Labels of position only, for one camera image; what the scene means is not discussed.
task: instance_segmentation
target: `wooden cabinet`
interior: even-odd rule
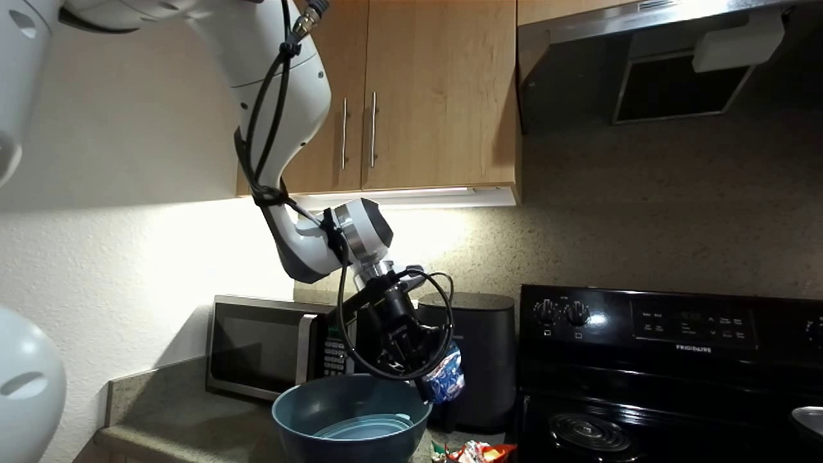
[[[632,0],[518,0],[517,23],[527,26],[527,23],[563,19],[563,17],[601,12],[623,4],[632,4]]]
[[[313,45],[324,60],[331,108],[311,145],[284,171],[290,190],[356,190],[362,161],[368,0],[335,4]]]
[[[324,22],[335,107],[290,190],[515,186],[515,4],[344,0]]]
[[[364,188],[515,184],[515,4],[372,0]]]

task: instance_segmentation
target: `countertop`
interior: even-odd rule
[[[427,430],[410,463],[432,462],[432,440],[502,442],[502,435]],[[270,405],[206,391],[202,360],[107,385],[106,427],[81,448],[80,463],[284,463]]]

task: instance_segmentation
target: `stove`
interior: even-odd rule
[[[521,286],[517,350],[517,462],[823,462],[823,301]]]

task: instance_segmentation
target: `stove knob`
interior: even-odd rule
[[[565,314],[570,310],[570,300],[569,297],[561,297],[557,300],[557,310]]]
[[[556,325],[556,305],[549,300],[538,301],[531,311],[539,325],[544,327]]]
[[[823,350],[823,316],[804,323],[804,341]]]
[[[584,327],[588,319],[588,310],[580,301],[565,307],[565,319],[570,327]]]

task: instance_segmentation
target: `bowl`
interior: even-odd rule
[[[414,386],[372,376],[306,382],[272,405],[293,463],[408,462],[430,415]]]

